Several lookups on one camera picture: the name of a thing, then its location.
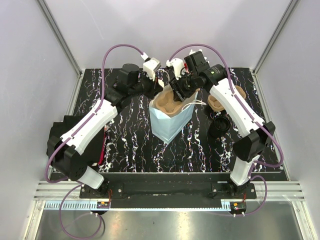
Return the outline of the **light blue paper bag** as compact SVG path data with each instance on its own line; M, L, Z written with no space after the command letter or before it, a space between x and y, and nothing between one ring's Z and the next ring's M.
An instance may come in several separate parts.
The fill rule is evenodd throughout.
M160 85L163 87L163 91L172 90L171 86L161 80ZM153 100L149 103L149 116L152 134L158 137L165 144L169 144L178 135L178 133L187 125L191 120L195 105L203 105L204 103L197 99L197 90L191 97L183 101L182 109L180 113L173 117L169 117L165 113L156 109L154 106L154 100L158 97L158 93Z

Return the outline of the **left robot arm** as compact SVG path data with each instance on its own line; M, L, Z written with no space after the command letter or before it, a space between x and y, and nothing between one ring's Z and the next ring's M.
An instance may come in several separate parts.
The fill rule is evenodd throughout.
M65 179L87 185L95 197L103 198L108 193L104 177L89 166L83 154L92 139L130 105L133 97L144 95L153 99L163 90L164 84L156 77L160 67L160 62L155 58L147 59L142 68L132 63L124 64L115 83L102 90L102 99L87 115L60 137L49 138L49 164Z

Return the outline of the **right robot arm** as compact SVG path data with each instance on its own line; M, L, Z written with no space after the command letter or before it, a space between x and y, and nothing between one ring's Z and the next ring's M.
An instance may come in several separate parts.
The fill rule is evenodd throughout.
M201 50L191 52L184 59L171 57L166 66L174 72L169 84L176 100L186 100L196 90L204 89L218 100L235 123L241 139L233 145L235 164L222 190L232 198L239 198L249 185L254 161L272 141L275 125L265 122L250 108L228 79L228 68L220 64L211 66Z

